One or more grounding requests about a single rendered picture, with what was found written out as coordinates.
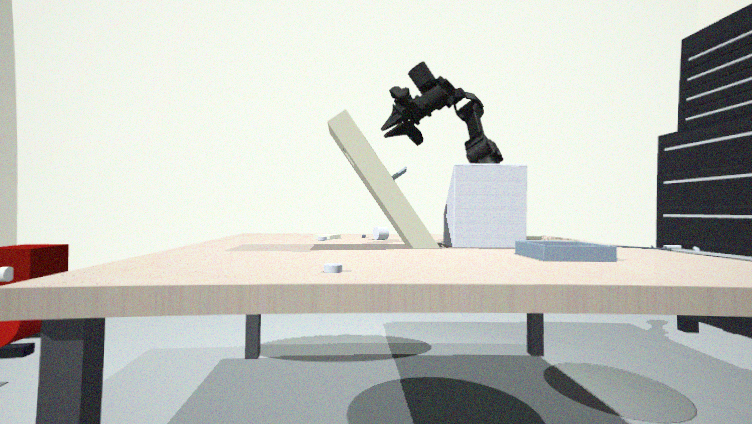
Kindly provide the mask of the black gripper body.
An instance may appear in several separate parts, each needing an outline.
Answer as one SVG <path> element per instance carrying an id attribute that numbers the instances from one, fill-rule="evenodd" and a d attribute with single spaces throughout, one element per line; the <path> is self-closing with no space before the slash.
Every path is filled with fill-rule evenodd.
<path id="1" fill-rule="evenodd" d="M 399 86 L 393 86 L 389 89 L 389 92 L 391 94 L 392 98 L 397 98 L 398 104 L 396 104 L 396 107 L 400 109 L 405 117 L 405 121 L 402 122 L 408 129 L 410 129 L 410 132 L 412 136 L 409 135 L 408 138 L 416 145 L 419 146 L 423 143 L 423 136 L 421 134 L 421 131 L 417 129 L 414 124 L 417 126 L 420 125 L 420 120 L 425 118 L 426 116 L 430 118 L 431 112 L 433 111 L 433 106 L 429 99 L 424 95 L 415 95 L 413 101 L 409 101 L 407 93 L 400 88 Z M 409 120 L 408 120 L 409 119 Z"/>

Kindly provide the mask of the pale beige panel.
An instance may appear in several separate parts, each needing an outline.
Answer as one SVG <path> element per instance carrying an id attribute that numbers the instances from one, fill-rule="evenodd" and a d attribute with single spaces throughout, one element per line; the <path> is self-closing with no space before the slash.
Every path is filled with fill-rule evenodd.
<path id="1" fill-rule="evenodd" d="M 327 123 L 330 135 L 403 242 L 413 249 L 440 249 L 348 111 Z"/>

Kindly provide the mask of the light blue square tray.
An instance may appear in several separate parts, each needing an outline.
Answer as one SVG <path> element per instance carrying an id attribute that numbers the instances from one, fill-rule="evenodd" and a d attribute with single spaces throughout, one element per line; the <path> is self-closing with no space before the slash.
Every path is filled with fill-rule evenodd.
<path id="1" fill-rule="evenodd" d="M 618 261 L 617 246 L 577 240 L 515 240 L 515 253 L 541 261 Z"/>

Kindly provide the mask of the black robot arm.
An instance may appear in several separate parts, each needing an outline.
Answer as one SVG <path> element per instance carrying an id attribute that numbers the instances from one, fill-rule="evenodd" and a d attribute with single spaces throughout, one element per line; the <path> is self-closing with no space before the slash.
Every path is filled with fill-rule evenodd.
<path id="1" fill-rule="evenodd" d="M 424 94 L 435 109 L 440 110 L 445 105 L 450 108 L 454 104 L 457 114 L 467 123 L 470 140 L 464 142 L 466 158 L 469 164 L 500 164 L 503 157 L 495 141 L 488 138 L 483 129 L 481 117 L 484 105 L 479 98 L 461 87 L 455 88 L 447 78 L 440 76 L 435 79 L 424 62 L 414 66 L 408 76 L 413 81 L 421 95 Z M 468 103 L 457 109 L 457 103 L 464 98 Z"/>

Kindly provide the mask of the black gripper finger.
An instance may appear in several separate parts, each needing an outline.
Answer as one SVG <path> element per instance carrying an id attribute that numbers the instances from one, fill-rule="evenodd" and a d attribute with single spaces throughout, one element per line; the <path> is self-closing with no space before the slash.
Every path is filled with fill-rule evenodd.
<path id="1" fill-rule="evenodd" d="M 404 117 L 403 112 L 400 109 L 398 109 L 394 105 L 394 103 L 393 103 L 392 107 L 393 107 L 392 113 L 391 113 L 390 117 L 387 119 L 387 121 L 384 123 L 384 125 L 381 127 L 381 129 L 380 129 L 381 131 L 388 130 L 388 129 L 394 127 L 395 125 L 397 125 L 397 124 L 399 124 L 399 123 L 401 123 L 401 122 L 403 122 L 403 121 L 406 120 L 405 117 Z"/>
<path id="2" fill-rule="evenodd" d="M 385 138 L 389 137 L 395 137 L 395 136 L 404 136 L 409 135 L 412 136 L 410 129 L 408 129 L 402 122 L 399 123 L 397 126 L 395 126 L 393 129 L 388 131 L 386 134 L 384 134 Z"/>

